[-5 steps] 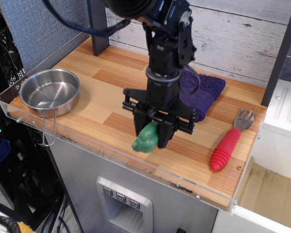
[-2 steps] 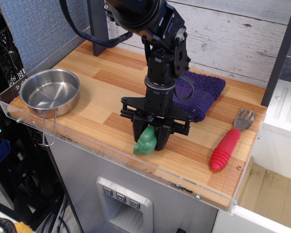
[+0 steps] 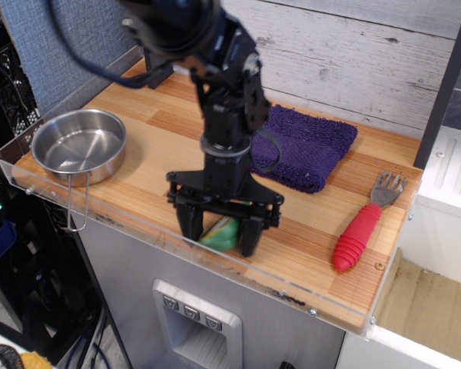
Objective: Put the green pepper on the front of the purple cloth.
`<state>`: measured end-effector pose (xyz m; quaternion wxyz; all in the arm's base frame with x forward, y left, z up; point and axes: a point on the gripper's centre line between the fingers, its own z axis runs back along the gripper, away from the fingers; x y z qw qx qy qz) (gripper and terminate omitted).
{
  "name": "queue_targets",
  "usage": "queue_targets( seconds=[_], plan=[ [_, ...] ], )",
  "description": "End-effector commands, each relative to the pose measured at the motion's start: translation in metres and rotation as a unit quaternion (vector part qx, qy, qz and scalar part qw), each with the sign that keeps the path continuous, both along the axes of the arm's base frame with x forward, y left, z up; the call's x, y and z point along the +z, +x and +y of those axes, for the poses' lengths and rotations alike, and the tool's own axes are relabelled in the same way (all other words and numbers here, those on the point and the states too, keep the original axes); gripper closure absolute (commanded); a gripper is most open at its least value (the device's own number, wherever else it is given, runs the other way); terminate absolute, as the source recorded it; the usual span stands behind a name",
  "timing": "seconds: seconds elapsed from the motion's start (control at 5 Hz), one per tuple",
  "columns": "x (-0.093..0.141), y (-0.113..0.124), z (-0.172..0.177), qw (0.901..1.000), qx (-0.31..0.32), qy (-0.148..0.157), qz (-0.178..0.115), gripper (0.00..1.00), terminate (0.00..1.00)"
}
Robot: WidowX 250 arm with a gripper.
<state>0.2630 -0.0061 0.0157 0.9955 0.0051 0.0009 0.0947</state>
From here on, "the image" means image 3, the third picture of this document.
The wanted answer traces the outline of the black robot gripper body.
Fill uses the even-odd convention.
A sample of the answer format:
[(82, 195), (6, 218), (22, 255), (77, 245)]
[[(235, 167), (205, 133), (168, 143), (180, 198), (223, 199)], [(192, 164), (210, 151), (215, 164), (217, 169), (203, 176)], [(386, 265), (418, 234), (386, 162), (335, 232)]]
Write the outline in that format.
[(262, 228), (277, 227), (284, 197), (255, 181), (251, 175), (251, 146), (243, 149), (204, 149), (200, 171), (170, 171), (168, 201), (198, 204), (203, 211), (240, 220), (261, 221)]

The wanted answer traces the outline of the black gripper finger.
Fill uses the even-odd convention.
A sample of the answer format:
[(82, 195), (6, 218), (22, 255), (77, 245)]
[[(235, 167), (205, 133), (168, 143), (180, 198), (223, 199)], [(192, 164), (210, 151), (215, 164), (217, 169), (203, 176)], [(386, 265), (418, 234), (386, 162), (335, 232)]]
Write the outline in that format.
[(192, 241), (198, 241), (203, 233), (204, 211), (201, 206), (177, 202), (175, 209), (182, 235)]
[(260, 240), (262, 223), (258, 220), (245, 219), (242, 221), (241, 228), (241, 248), (242, 256), (248, 258), (253, 255), (254, 249)]

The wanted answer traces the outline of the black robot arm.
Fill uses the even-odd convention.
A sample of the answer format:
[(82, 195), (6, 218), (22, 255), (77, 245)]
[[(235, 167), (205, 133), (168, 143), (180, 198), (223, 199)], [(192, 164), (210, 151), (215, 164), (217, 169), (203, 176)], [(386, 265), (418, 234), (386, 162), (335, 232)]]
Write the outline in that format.
[(202, 235), (205, 212), (236, 218), (242, 254), (251, 256), (261, 233), (279, 225), (284, 202), (251, 174), (254, 136), (270, 112), (254, 40), (217, 1), (126, 1), (124, 7), (125, 26), (142, 47), (189, 71), (204, 116), (203, 169), (167, 174), (183, 236)]

